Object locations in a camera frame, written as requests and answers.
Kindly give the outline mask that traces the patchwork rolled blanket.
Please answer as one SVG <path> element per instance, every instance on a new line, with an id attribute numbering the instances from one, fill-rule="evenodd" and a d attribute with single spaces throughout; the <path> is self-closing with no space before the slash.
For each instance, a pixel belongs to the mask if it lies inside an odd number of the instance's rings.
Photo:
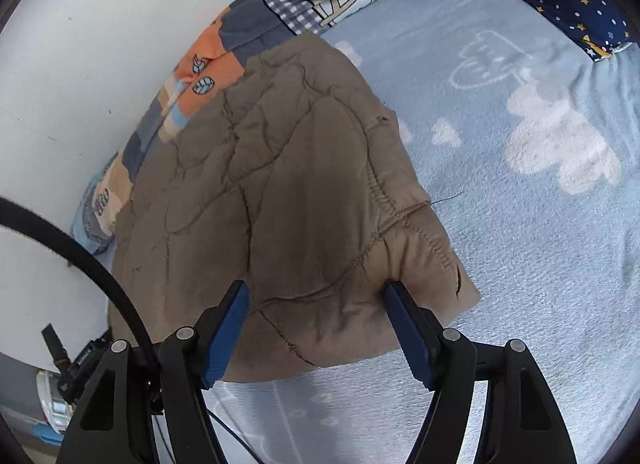
<path id="1" fill-rule="evenodd" d="M 127 143 L 89 182 L 72 237 L 93 255 L 107 249 L 145 158 L 234 83 L 249 58 L 300 34 L 320 35 L 375 1 L 236 0 L 224 8 L 165 80 Z"/>

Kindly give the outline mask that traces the light blue cloud bedsheet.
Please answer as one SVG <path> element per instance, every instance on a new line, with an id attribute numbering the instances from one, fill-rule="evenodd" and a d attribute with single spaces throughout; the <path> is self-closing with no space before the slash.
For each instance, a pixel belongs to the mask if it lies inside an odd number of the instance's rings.
<path id="1" fill-rule="evenodd" d="M 576 458 L 639 401 L 639 49 L 600 62 L 521 0 L 377 0 L 324 39 L 393 109 L 480 302 L 471 340 L 519 338 Z"/>

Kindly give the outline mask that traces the brown puffer jacket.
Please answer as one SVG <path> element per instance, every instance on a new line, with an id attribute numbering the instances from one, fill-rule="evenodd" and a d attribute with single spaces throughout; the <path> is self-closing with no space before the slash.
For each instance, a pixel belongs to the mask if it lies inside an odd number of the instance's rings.
<path id="1" fill-rule="evenodd" d="M 153 342 L 236 280 L 250 311 L 224 377 L 276 380 L 395 350 L 399 281 L 449 323 L 480 294 L 402 144 L 398 119 L 318 36 L 245 73 L 143 164 L 117 218 L 113 273 Z"/>

